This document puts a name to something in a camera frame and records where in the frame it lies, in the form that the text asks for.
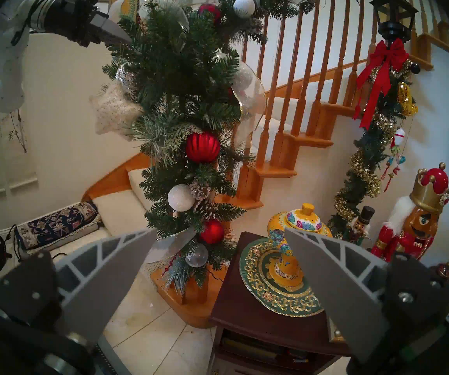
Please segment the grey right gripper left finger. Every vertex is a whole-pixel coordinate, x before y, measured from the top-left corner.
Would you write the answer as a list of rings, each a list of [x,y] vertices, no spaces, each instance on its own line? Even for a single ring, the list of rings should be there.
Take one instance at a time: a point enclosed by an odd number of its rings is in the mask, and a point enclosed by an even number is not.
[[[0,279],[0,315],[96,343],[156,241],[155,229],[103,238],[55,262],[37,252]]]

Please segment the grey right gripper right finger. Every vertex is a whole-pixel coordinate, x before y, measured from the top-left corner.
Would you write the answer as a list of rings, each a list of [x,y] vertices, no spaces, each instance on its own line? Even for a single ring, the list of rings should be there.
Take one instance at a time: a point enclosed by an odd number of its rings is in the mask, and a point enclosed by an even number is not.
[[[353,364],[406,364],[440,339],[449,283],[410,254],[386,262],[337,238],[298,229],[285,238]]]

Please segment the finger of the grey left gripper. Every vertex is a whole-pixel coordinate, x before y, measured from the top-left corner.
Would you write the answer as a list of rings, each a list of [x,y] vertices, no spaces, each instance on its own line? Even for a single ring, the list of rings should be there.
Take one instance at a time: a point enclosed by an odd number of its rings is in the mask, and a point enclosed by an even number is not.
[[[94,13],[91,18],[91,41],[106,46],[130,45],[131,37],[105,13]]]

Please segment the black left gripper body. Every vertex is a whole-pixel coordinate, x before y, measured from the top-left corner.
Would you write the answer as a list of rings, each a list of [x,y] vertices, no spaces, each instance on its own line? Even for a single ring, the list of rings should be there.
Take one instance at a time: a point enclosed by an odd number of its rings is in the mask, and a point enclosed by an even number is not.
[[[47,10],[47,33],[80,46],[100,44],[98,0],[54,0]]]

